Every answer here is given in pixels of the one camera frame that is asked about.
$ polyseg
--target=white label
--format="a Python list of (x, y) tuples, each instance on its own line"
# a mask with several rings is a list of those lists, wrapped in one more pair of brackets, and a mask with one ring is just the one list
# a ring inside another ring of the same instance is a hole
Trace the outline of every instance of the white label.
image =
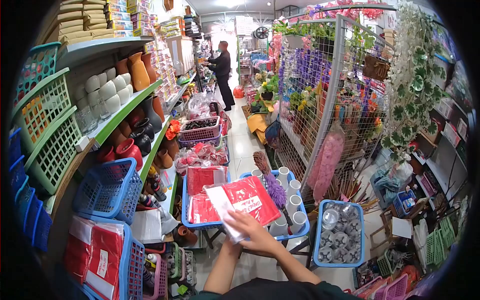
[(260, 206), (262, 206), (262, 201), (260, 201), (260, 198), (258, 196), (254, 196), (250, 199), (243, 200), (233, 204), (233, 207), (236, 210), (241, 210), (244, 213), (249, 213), (252, 210), (259, 208)]
[(100, 262), (98, 263), (98, 269), (96, 271), (97, 275), (102, 278), (105, 278), (105, 273), (107, 273), (107, 264), (108, 264), (108, 252), (100, 249)]

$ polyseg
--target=person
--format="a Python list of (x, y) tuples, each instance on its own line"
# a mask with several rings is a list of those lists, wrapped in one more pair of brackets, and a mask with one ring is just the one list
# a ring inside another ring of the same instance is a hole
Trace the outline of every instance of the person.
[[(345, 294), (339, 287), (322, 281), (308, 270), (277, 240), (275, 240), (260, 223), (250, 214), (240, 211), (229, 212), (232, 219), (225, 220), (230, 226), (249, 237), (239, 244), (232, 244), (229, 237), (220, 249), (217, 261), (208, 275), (204, 289), (192, 300), (213, 299), (248, 299), (248, 300), (352, 300), (358, 299)], [(230, 290), (230, 285), (237, 264), (241, 246), (263, 252), (275, 258), (288, 281), (276, 282), (255, 278)]]
[(204, 66), (207, 66), (207, 68), (215, 72), (218, 87), (220, 88), (220, 93), (222, 94), (223, 102), (225, 103), (225, 111), (232, 110), (231, 106), (235, 105), (232, 91), (228, 86), (228, 74), (230, 73), (230, 53), (227, 51), (227, 47), (228, 43), (226, 41), (221, 41), (218, 44), (218, 51), (221, 52), (220, 56), (216, 59), (208, 60), (209, 63), (214, 63), (215, 66), (204, 63)]

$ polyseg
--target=black pants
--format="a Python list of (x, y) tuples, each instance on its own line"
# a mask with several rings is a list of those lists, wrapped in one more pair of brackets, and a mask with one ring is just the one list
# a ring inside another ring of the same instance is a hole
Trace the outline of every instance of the black pants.
[(217, 78), (218, 87), (220, 88), (220, 93), (222, 94), (223, 102), (225, 103), (225, 111), (232, 109), (232, 105), (235, 105), (233, 100), (232, 91), (228, 86), (228, 74), (218, 76)]

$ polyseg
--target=hanging vine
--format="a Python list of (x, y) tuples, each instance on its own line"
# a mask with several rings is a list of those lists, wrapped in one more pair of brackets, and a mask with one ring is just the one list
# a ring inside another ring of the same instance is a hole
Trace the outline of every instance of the hanging vine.
[(445, 79), (445, 70), (434, 63), (438, 45), (432, 42), (432, 18), (406, 1), (399, 3), (398, 13), (396, 55), (385, 80), (389, 109), (382, 139), (382, 147), (393, 150), (394, 161), (413, 151), (408, 145), (420, 130), (437, 131), (429, 111), (442, 97), (435, 76)]

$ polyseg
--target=white tile floor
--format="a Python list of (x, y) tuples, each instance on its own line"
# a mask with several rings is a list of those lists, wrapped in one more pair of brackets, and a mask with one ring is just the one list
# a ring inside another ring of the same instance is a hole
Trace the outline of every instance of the white tile floor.
[[(229, 85), (233, 89), (237, 85), (237, 77), (233, 76)], [(221, 98), (219, 91), (216, 92), (215, 97)], [(232, 120), (232, 129), (228, 132), (228, 148), (230, 150), (230, 177), (231, 180), (235, 180), (240, 177), (242, 173), (250, 172), (255, 169), (256, 166), (253, 162), (252, 153), (259, 150), (264, 150), (264, 146), (258, 141), (258, 139), (250, 133), (245, 116), (243, 115), (241, 106), (246, 105), (246, 99), (235, 99), (235, 106), (232, 106), (232, 111), (228, 114)], [(363, 176), (363, 182), (365, 186), (370, 179), (370, 176), (375, 172), (376, 166), (370, 166), (367, 168), (361, 176)], [(371, 257), (377, 256), (379, 252), (370, 253), (371, 241), (370, 234), (382, 226), (382, 221), (379, 217), (380, 211), (364, 215), (365, 223), (365, 261)], [(205, 253), (197, 253), (197, 285), (198, 291), (201, 291), (204, 287), (205, 281), (210, 273), (215, 258), (218, 255), (222, 241), (225, 238), (223, 234), (213, 242), (214, 249), (207, 248)], [(296, 245), (300, 244), (306, 237), (293, 239), (288, 241), (287, 249), (292, 249)], [(375, 241), (379, 242), (384, 239), (384, 234), (379, 233), (375, 236)], [(296, 258), (306, 263), (306, 256), (296, 256)], [(353, 287), (352, 269), (351, 268), (317, 268), (314, 271), (322, 280), (328, 283), (339, 286), (342, 289)], [(251, 254), (243, 253), (238, 261), (235, 275), (232, 281), (232, 287), (236, 287), (240, 284), (250, 281), (253, 278), (260, 277), (276, 281), (287, 280), (285, 274), (276, 266), (276, 261), (273, 258), (266, 258)]]

